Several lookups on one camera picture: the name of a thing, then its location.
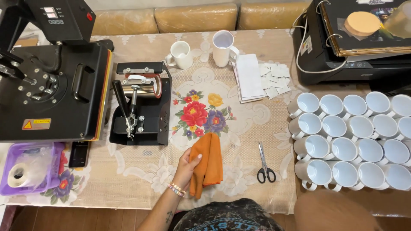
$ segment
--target purple basket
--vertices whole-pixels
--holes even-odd
[[[64,150],[64,143],[55,142],[53,144],[52,155],[55,157],[55,162],[49,167],[47,176],[45,177],[43,183],[39,187],[33,189],[34,187],[19,187],[12,188],[7,184],[7,177],[10,170],[16,163],[17,158],[23,153],[21,150],[23,147],[30,145],[39,145],[40,143],[15,143],[13,144],[7,153],[6,164],[4,166],[3,176],[0,184],[0,194],[3,196],[18,195],[18,194],[28,194],[28,193],[39,193],[45,192],[48,189],[57,187],[60,184],[60,179],[58,178],[58,168],[60,166],[61,152]]]

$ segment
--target woman's hand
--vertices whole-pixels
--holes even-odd
[[[197,158],[189,163],[191,148],[187,149],[178,161],[177,171],[173,178],[173,183],[179,187],[182,187],[184,191],[187,191],[188,185],[193,176],[194,168],[200,163],[202,154],[199,154]]]

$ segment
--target metal bolt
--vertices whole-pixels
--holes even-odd
[[[10,63],[11,63],[11,65],[13,65],[13,66],[15,66],[15,67],[20,66],[20,63],[15,62],[15,61],[11,61]]]

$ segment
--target stack of white mugs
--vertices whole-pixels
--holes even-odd
[[[306,92],[288,111],[295,172],[305,189],[411,189],[411,97],[371,92],[318,99]]]

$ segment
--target red power switch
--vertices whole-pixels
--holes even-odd
[[[91,16],[90,13],[87,13],[87,18],[88,18],[88,20],[93,21],[93,17]]]

